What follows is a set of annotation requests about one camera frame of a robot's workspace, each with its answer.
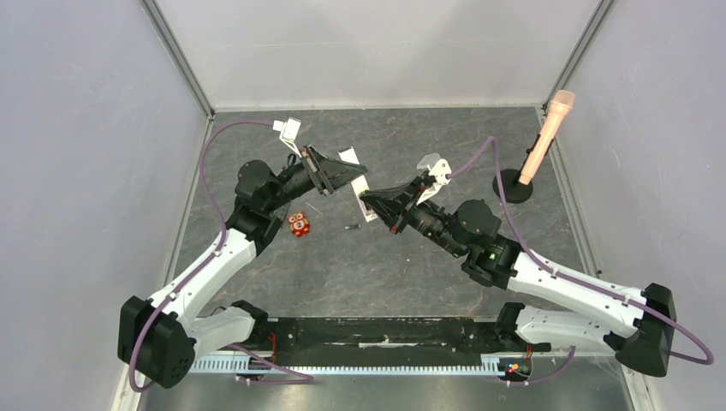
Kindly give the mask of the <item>white remote control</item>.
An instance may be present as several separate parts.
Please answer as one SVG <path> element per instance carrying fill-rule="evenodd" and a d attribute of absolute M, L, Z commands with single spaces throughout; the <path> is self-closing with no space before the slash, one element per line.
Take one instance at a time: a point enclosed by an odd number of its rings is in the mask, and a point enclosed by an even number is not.
<path fill-rule="evenodd" d="M 360 160 L 352 146 L 340 151 L 338 154 L 343 162 L 360 165 Z M 358 176 L 350 182 L 350 185 L 354 191 L 356 201 L 361 209 L 365 221 L 370 223 L 377 219 L 378 216 L 376 213 L 360 199 L 360 195 L 369 189 L 367 179 L 364 176 Z"/>

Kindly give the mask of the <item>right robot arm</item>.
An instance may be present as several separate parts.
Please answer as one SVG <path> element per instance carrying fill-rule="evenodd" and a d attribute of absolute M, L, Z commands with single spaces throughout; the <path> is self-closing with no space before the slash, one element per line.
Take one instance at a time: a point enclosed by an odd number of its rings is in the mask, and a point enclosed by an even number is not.
<path fill-rule="evenodd" d="M 502 221 L 482 199 L 466 200 L 448 213 L 425 199 L 428 176 L 399 187 L 359 195 L 394 234 L 410 227 L 455 258 L 476 283 L 533 295 L 565 308 L 546 312 L 508 303 L 494 327 L 505 349 L 564 345 L 601 349 L 642 374 L 666 376 L 675 328 L 672 291 L 651 283 L 643 289 L 588 276 L 555 263 L 501 235 Z"/>

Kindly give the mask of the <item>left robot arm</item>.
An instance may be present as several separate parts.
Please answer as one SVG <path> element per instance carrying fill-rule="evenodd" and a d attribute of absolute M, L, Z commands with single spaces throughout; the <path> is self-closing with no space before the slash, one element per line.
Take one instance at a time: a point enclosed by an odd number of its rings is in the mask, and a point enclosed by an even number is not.
<path fill-rule="evenodd" d="M 253 262 L 286 224 L 285 208 L 311 190 L 333 194 L 367 172 L 366 166 L 329 158 L 303 146 L 299 161 L 279 174 L 262 160 L 243 164 L 235 206 L 212 244 L 180 275 L 146 299 L 130 297 L 120 310 L 117 356 L 153 383 L 177 385 L 193 363 L 233 343 L 263 347 L 264 312 L 236 302 L 218 314 L 200 311 L 224 284 Z"/>

